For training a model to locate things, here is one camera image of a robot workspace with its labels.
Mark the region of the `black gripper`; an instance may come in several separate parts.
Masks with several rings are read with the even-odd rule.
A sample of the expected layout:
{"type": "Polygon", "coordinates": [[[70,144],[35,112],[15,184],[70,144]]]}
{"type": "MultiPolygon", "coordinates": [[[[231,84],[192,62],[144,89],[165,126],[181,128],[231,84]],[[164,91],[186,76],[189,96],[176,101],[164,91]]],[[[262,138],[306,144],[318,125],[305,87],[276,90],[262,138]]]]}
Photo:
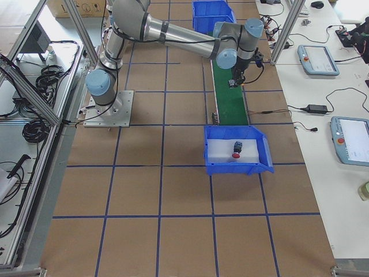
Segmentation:
{"type": "Polygon", "coordinates": [[[233,86],[243,85],[246,81],[244,71],[248,68],[248,59],[237,59],[232,68],[233,86]]]}

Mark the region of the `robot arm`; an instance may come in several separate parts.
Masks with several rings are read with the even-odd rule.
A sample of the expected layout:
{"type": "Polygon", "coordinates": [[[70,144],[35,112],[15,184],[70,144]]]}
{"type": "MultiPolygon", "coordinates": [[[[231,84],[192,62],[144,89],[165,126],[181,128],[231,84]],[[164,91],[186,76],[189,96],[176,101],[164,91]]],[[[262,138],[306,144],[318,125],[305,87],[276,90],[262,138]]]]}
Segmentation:
{"type": "Polygon", "coordinates": [[[263,22],[250,18],[244,24],[216,22],[209,36],[152,17],[148,12],[150,1],[111,1],[108,4],[112,19],[112,33],[99,63],[85,80],[85,85],[95,102],[97,116],[111,119],[121,111],[118,73],[122,55],[128,41],[160,43],[196,53],[214,60],[221,69],[231,70],[229,87],[245,83],[244,72],[257,53],[262,36],[263,22]]]}

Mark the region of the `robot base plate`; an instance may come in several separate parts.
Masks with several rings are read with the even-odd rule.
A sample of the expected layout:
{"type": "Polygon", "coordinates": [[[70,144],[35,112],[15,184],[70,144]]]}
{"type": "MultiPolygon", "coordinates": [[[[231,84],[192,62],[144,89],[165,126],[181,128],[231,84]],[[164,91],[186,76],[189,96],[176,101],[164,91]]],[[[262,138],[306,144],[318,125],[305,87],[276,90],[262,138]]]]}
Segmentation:
{"type": "Polygon", "coordinates": [[[96,105],[93,97],[90,97],[89,105],[93,107],[87,109],[83,126],[85,128],[128,128],[133,99],[134,91],[118,91],[114,104],[111,107],[109,105],[102,107],[96,105]]]}

